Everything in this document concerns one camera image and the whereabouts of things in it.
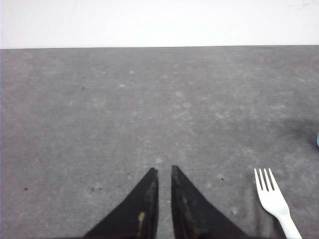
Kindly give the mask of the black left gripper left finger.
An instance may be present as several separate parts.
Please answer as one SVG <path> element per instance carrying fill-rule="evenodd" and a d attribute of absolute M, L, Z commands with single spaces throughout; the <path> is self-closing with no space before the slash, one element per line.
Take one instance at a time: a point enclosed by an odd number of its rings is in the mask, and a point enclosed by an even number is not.
<path fill-rule="evenodd" d="M 158 171 L 150 168 L 129 195 L 85 239 L 155 239 L 159 219 Z"/>

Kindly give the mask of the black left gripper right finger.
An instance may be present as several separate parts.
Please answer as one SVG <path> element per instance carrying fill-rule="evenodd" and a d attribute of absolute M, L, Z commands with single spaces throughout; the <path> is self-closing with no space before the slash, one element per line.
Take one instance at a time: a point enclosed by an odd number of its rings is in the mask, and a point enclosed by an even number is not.
<path fill-rule="evenodd" d="M 171 213 L 176 239 L 247 239 L 216 209 L 182 170 L 171 167 Z"/>

